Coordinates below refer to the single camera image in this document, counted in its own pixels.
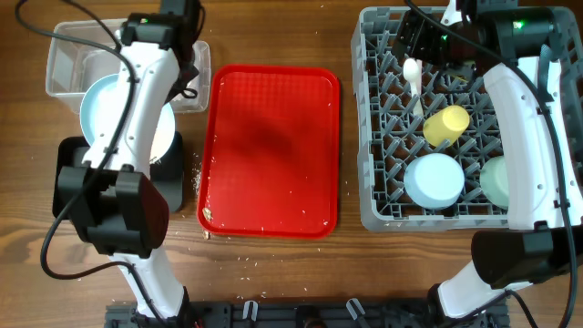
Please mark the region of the white plastic spoon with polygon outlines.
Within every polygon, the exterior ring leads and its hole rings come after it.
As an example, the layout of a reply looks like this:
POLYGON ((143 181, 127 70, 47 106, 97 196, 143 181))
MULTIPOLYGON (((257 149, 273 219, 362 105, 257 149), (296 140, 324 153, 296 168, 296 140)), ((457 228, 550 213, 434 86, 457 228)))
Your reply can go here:
POLYGON ((403 65, 403 76, 410 85, 411 96, 418 96, 418 100, 414 104, 413 114, 418 117, 424 115, 423 105, 421 103, 421 79, 422 71, 418 62, 414 58, 407 58, 403 65))

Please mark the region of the yellow cup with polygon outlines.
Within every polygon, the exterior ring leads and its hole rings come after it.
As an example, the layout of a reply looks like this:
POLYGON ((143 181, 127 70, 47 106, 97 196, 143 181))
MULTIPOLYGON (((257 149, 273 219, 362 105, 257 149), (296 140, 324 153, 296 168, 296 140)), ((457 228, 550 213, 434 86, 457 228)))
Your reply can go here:
POLYGON ((424 138, 437 147, 446 139, 453 144, 468 128, 470 116, 458 106, 448 106, 428 118, 423 126, 424 138))

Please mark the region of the light blue plate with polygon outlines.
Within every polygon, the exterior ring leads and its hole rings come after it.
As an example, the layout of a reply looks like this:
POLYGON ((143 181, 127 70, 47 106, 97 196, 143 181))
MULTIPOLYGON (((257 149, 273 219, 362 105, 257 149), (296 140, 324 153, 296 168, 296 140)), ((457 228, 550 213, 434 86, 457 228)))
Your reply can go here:
MULTIPOLYGON (((102 77, 88 89, 83 97, 79 119, 83 136, 89 146, 93 145, 96 132, 108 126, 110 121, 108 116, 113 111, 111 106, 118 104, 114 96, 117 81, 117 74, 102 77)), ((176 132, 174 112, 170 104, 166 104, 161 109, 157 126, 164 123, 174 123, 176 132)))

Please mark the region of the green bowl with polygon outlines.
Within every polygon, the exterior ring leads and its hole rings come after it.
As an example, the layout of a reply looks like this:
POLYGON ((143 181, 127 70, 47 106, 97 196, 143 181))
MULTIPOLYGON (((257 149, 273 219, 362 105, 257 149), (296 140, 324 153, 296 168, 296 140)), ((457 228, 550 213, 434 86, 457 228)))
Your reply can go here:
POLYGON ((509 205, 509 187, 504 156, 488 160, 480 171, 480 188, 486 198, 499 208, 509 205))

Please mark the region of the light blue bowl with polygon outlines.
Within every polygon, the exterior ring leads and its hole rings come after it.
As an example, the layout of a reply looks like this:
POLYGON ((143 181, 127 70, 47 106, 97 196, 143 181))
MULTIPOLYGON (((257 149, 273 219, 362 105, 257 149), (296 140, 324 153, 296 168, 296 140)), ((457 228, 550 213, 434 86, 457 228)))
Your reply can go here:
POLYGON ((414 159, 405 169, 404 190, 416 205, 442 210, 454 205, 465 185, 465 174, 453 158, 433 153, 414 159))

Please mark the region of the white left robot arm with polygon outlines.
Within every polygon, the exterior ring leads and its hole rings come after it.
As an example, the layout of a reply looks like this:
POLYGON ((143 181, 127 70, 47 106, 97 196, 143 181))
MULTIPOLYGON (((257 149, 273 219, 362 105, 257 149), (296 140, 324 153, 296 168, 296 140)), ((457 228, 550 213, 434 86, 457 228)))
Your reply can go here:
POLYGON ((150 180, 150 156, 163 107, 186 95, 197 74, 193 45, 204 24, 198 1, 164 1, 154 14, 134 13, 112 50, 121 62, 111 104, 114 120, 96 133, 78 167, 63 167, 57 182, 79 239, 118 266, 138 301, 141 327, 193 327, 195 312, 163 248, 169 206, 150 180))

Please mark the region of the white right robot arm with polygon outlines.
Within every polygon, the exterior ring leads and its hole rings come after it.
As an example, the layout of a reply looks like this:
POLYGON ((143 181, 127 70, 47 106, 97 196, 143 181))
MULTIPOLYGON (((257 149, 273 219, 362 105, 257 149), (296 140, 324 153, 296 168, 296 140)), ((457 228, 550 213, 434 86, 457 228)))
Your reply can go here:
POLYGON ((575 310, 582 263, 582 115, 561 92, 570 34, 564 7, 513 1, 453 1, 441 18, 417 5, 405 13, 394 55, 410 56, 462 79, 481 77, 506 159, 508 226, 478 231, 471 261, 435 285, 435 324, 470 321, 526 287, 565 275, 561 322, 575 310))

